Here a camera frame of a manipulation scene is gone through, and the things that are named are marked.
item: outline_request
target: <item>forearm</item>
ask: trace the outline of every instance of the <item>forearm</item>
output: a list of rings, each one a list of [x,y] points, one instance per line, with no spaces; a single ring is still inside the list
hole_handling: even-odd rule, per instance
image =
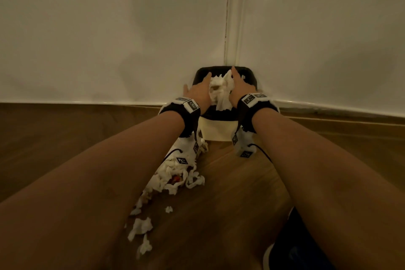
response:
[[[183,129],[179,114],[164,112],[94,145],[0,204],[3,266],[93,268]]]
[[[252,123],[307,228],[337,266],[400,265],[402,192],[356,157],[274,110],[259,110]]]

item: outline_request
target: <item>person's left hand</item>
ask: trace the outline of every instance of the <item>person's left hand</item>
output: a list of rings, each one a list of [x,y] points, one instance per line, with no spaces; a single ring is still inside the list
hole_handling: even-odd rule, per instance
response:
[[[183,96],[196,101],[200,106],[201,115],[203,115],[211,105],[211,98],[209,97],[209,83],[211,82],[211,76],[211,72],[208,73],[202,82],[193,85],[190,89],[188,89],[186,84],[183,87]]]

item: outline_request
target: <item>white shoe sole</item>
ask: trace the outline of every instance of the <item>white shoe sole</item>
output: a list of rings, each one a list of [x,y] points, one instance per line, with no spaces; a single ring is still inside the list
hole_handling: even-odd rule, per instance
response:
[[[263,255],[263,270],[270,270],[269,256],[270,256],[271,249],[273,248],[273,245],[274,245],[274,243],[267,248],[265,254]]]

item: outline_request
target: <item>brown floor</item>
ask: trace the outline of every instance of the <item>brown floor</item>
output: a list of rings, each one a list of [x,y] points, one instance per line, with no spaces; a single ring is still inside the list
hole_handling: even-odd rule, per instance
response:
[[[0,201],[89,146],[153,117],[155,108],[0,104]],[[405,190],[405,125],[362,118],[288,114],[348,150]],[[142,208],[150,216],[153,250],[135,259],[142,242],[126,239],[128,227],[105,269],[261,269],[292,206],[286,188],[266,157],[235,157],[227,142],[211,142],[197,163],[205,186],[162,193]],[[166,206],[173,207],[167,214]]]

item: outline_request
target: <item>wrist-mounted device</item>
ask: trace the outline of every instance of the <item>wrist-mounted device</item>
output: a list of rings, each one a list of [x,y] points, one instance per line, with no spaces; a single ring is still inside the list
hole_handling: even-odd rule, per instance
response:
[[[171,103],[164,105],[160,109],[159,114],[165,111],[175,111],[183,118],[185,126],[180,138],[187,138],[194,131],[194,139],[197,141],[198,119],[201,115],[201,109],[195,100],[187,97],[178,97]]]
[[[237,112],[238,112],[238,127],[236,132],[239,130],[240,126],[243,126],[245,131],[250,131],[256,133],[252,125],[253,115],[262,108],[270,108],[277,112],[280,109],[270,102],[268,98],[263,93],[249,93],[238,101]]]

